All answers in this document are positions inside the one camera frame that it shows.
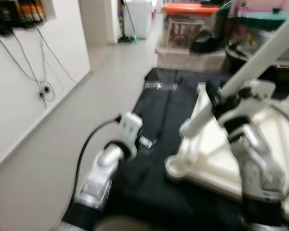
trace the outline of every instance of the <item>black cloth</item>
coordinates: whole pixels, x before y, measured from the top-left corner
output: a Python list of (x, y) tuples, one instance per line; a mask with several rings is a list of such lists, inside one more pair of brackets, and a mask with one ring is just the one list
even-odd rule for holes
[(105, 216), (127, 215), (169, 230), (238, 231), (239, 204), (187, 181), (166, 178), (164, 161), (180, 145), (180, 125), (191, 116), (199, 82), (219, 85), (230, 76), (154, 68), (146, 82), (177, 84), (176, 90), (144, 89), (134, 112), (143, 119), (143, 135), (158, 139), (122, 163), (113, 181)]

